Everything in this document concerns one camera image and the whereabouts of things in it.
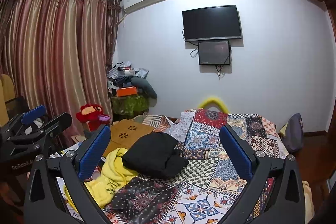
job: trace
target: blue gripper pad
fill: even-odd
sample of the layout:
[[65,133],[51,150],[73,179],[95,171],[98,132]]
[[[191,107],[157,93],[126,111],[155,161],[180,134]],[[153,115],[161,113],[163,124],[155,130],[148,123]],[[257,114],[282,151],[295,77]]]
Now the blue gripper pad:
[[31,124],[34,120],[37,118],[40,118],[47,114],[47,110],[43,105],[39,105],[38,107],[35,107],[34,109],[28,111],[27,113],[23,114],[21,123],[24,125]]
[[83,181],[92,176],[96,166],[98,165],[104,151],[110,143],[111,131],[110,127],[104,126],[100,133],[96,136],[95,140],[92,141],[90,147],[86,150],[85,154],[82,156],[79,162],[78,178]]
[[219,131],[219,139],[239,177],[250,182],[253,177],[251,161],[225,126]]

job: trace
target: patterned bedspread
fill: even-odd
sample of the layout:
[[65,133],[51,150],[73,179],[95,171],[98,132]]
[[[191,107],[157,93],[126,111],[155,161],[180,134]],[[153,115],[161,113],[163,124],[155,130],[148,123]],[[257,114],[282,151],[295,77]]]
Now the patterned bedspread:
[[[163,181],[140,175],[119,189],[104,212],[113,223],[210,224],[228,211],[246,185],[239,178],[219,141],[219,130],[229,124],[254,150],[270,157],[288,154],[274,123],[256,114],[224,114],[188,110],[172,126],[164,116],[152,115],[145,124],[175,137],[188,166],[174,179]],[[250,219],[264,210],[272,188],[268,179]]]

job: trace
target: black cloth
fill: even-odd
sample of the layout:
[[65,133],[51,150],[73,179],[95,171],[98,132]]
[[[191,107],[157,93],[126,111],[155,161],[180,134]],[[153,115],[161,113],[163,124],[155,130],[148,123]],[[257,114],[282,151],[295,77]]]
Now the black cloth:
[[158,223],[179,196],[182,187],[168,187],[160,180],[135,177],[115,193],[104,212],[107,215],[117,214],[125,223]]
[[118,76],[115,80],[114,80],[114,85],[122,88],[123,87],[123,83],[129,83],[132,80],[132,76]]
[[171,179],[188,165],[174,149],[177,140],[167,133],[149,133],[139,138],[121,157],[125,167],[143,175]]

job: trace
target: curtain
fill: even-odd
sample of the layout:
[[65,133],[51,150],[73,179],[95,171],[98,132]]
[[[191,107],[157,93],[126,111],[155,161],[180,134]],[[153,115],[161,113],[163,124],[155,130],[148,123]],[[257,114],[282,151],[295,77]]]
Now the curtain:
[[82,134],[75,118],[86,103],[112,117],[107,91],[108,0],[18,0],[7,25],[1,67],[30,108],[43,104],[55,117],[73,117],[65,131]]
[[112,56],[117,43],[117,32],[118,32],[120,11],[121,11],[120,0],[108,1],[106,67],[112,65]]

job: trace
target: metal screw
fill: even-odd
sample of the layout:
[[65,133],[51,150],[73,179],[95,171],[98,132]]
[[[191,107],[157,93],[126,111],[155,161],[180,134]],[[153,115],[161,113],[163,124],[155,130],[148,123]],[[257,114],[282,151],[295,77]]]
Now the metal screw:
[[265,152],[264,151],[261,151],[261,150],[258,150],[256,152],[256,155],[259,157],[259,158],[263,158],[265,156]]
[[71,158],[74,154],[75,154],[74,150],[69,150],[68,152],[65,153],[65,156]]
[[43,159],[43,155],[42,155],[42,154],[39,154],[39,155],[37,155],[37,156],[35,157],[35,160],[37,160],[37,161],[39,161],[39,160],[41,160],[41,159]]
[[293,155],[289,154],[287,157],[290,161],[295,161],[295,157]]

